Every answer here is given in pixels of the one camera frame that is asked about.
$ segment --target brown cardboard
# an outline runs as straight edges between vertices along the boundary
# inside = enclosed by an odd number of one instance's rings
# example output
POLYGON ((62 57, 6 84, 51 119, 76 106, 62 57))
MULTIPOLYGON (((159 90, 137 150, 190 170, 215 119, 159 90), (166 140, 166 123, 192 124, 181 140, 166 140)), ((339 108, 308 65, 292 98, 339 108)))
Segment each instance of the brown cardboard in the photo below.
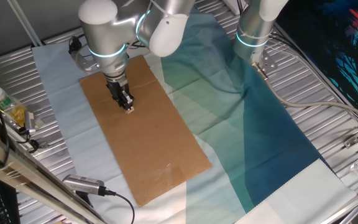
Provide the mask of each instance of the brown cardboard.
POLYGON ((80 80, 138 206, 211 167, 143 56, 126 70, 131 114, 111 98, 102 73, 80 80))

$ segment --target light blue fabric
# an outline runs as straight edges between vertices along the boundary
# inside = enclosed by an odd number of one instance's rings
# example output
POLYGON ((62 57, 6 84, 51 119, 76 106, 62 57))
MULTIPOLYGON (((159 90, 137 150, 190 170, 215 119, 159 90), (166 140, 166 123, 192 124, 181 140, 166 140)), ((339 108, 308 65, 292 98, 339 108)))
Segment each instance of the light blue fabric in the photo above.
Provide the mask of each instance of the light blue fabric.
POLYGON ((67 52, 68 42, 34 47, 35 65, 78 175, 107 181, 121 171, 78 79, 86 76, 67 52))

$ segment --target metal bar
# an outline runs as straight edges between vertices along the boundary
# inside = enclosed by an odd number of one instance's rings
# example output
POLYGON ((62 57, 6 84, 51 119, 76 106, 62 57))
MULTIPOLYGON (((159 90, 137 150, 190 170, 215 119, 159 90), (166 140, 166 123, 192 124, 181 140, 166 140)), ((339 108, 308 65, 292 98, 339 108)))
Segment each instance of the metal bar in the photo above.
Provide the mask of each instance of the metal bar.
POLYGON ((340 219, 341 217, 343 217, 347 212, 356 209, 356 207, 358 206, 358 194, 357 196, 352 199, 350 202, 348 202, 345 206, 343 206, 342 209, 340 209, 338 212, 336 212, 334 215, 332 215, 331 217, 329 217, 327 220, 325 220, 324 222, 322 222, 321 224, 330 224, 330 223, 334 223, 336 220, 340 219))
POLYGON ((358 215, 358 206, 353 209, 339 224, 348 224, 358 215))
POLYGON ((41 40, 38 38, 37 34, 35 33, 34 29, 32 28, 29 20, 25 16, 19 3, 17 3, 16 0, 7 0, 7 2, 11 6, 13 12, 15 13, 15 15, 18 18, 18 20, 20 21, 20 23, 22 24, 25 32, 30 37, 31 42, 34 44, 34 46, 36 46, 36 47, 42 46, 41 40))
MULTIPOLYGON (((4 148, 5 145, 0 141, 0 161, 3 161, 5 156, 4 148)), ((16 146, 16 152, 9 151, 7 166, 0 169, 0 180, 74 222, 104 223, 93 208, 73 194, 43 165, 18 146, 16 146)))

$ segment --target metal grating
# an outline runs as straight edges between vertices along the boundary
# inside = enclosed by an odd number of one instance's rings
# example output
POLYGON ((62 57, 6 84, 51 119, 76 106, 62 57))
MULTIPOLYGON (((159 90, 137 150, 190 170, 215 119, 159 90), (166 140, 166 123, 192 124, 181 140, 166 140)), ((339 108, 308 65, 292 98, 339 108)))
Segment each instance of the metal grating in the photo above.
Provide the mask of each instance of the metal grating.
MULTIPOLYGON (((212 13, 229 38, 234 39, 239 16, 235 16, 221 0, 196 1, 195 6, 201 12, 212 13)), ((56 44, 80 33, 81 29, 77 29, 45 43, 56 44)), ((297 103, 338 101, 318 74, 303 65, 297 56, 288 55, 291 52, 281 43, 270 41, 267 45, 274 49, 268 52, 278 65, 276 72, 268 74, 269 80, 280 96, 297 103)), ((29 47, 0 57, 0 86, 33 110, 36 118, 42 118, 45 122, 34 138, 47 141, 48 149, 34 153, 34 157, 59 179, 67 174, 75 174, 29 47)), ((358 122, 347 112, 330 106, 287 108, 287 111, 342 181, 358 192, 358 178, 351 177, 348 171, 349 164, 358 158, 358 153, 346 150, 343 145, 346 139, 358 133, 358 122)), ((18 193, 17 198, 22 223, 65 220, 61 214, 23 193, 18 193)))
MULTIPOLYGON (((46 41, 54 44, 66 41, 80 30, 46 41)), ((45 125, 32 137, 48 142, 48 148, 39 149, 33 156, 51 173, 62 180, 68 174, 76 174, 70 153, 60 133, 53 109, 41 83, 30 47, 0 57, 0 87, 19 99, 35 118, 41 118, 45 125)), ((61 214, 21 192, 17 193, 21 223, 55 223, 65 220, 61 214)))

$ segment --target wrinkled fabric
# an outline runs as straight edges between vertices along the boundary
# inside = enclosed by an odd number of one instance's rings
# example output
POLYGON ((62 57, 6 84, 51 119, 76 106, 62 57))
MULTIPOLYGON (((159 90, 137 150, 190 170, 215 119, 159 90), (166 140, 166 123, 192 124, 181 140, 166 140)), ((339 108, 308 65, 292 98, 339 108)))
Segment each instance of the wrinkled fabric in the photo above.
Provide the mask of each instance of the wrinkled fabric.
POLYGON ((193 13, 179 49, 161 61, 165 83, 196 103, 189 110, 174 94, 177 110, 214 149, 246 212, 323 160, 257 72, 234 53, 212 15, 193 13))

